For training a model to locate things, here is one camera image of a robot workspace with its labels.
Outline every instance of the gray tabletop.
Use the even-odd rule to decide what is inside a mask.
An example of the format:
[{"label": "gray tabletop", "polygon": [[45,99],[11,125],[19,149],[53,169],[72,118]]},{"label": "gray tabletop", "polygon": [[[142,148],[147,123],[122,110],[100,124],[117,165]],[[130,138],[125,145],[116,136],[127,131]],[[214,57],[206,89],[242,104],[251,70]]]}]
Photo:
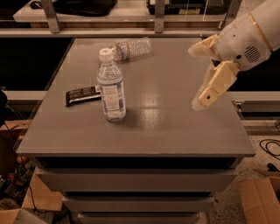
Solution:
[{"label": "gray tabletop", "polygon": [[17,153],[61,156],[252,156],[255,150],[229,100],[195,112],[191,101],[211,61],[191,57],[198,38],[152,38],[152,54],[121,63],[127,116],[108,122],[101,101],[66,107],[66,91],[91,85],[98,51],[124,39],[77,38]]}]

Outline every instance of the gray drawer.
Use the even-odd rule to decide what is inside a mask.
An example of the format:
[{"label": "gray drawer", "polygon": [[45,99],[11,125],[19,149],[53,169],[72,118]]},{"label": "gray drawer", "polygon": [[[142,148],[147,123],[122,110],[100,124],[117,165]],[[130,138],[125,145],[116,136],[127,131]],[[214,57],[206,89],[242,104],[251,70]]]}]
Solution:
[{"label": "gray drawer", "polygon": [[63,203],[72,212],[202,212],[213,203],[212,197],[64,197]]},{"label": "gray drawer", "polygon": [[194,224],[195,213],[79,213],[82,224]]},{"label": "gray drawer", "polygon": [[217,192],[235,170],[38,169],[37,175],[60,192]]}]

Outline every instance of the floor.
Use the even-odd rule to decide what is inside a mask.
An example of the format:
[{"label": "floor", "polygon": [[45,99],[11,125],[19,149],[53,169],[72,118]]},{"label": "floor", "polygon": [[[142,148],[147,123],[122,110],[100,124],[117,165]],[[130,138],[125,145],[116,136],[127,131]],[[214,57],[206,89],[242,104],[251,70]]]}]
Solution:
[{"label": "floor", "polygon": [[[280,132],[275,126],[275,121],[257,122],[257,124],[246,121],[245,127],[251,132],[249,137],[255,146],[256,155],[243,159],[237,167],[238,176],[234,182],[224,192],[214,195],[213,206],[206,213],[199,214],[197,224],[246,224],[236,183],[245,179],[264,178],[265,176],[255,170],[267,171],[268,163],[280,168],[280,161],[270,156],[259,146],[263,139],[280,140]],[[271,146],[273,147],[269,148],[270,150],[279,153],[279,146]]]}]

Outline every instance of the clear plastic bottle lying down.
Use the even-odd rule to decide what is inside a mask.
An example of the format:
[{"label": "clear plastic bottle lying down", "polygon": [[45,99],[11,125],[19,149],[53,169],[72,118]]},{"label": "clear plastic bottle lying down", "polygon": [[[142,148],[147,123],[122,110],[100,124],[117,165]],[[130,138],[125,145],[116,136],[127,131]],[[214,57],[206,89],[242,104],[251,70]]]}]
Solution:
[{"label": "clear plastic bottle lying down", "polygon": [[149,38],[133,38],[125,42],[116,43],[110,47],[116,61],[129,60],[151,52]]},{"label": "clear plastic bottle lying down", "polygon": [[104,115],[111,122],[118,122],[126,115],[123,74],[114,62],[111,49],[103,48],[99,51],[101,64],[97,71],[97,81],[101,90]]}]

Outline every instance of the white bottle cap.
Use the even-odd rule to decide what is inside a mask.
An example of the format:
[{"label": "white bottle cap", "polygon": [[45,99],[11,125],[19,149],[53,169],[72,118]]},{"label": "white bottle cap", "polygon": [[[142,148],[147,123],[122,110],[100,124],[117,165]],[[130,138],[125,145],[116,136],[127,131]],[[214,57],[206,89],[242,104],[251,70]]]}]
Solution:
[{"label": "white bottle cap", "polygon": [[109,48],[103,48],[99,51],[101,62],[111,62],[114,59],[113,51]]}]

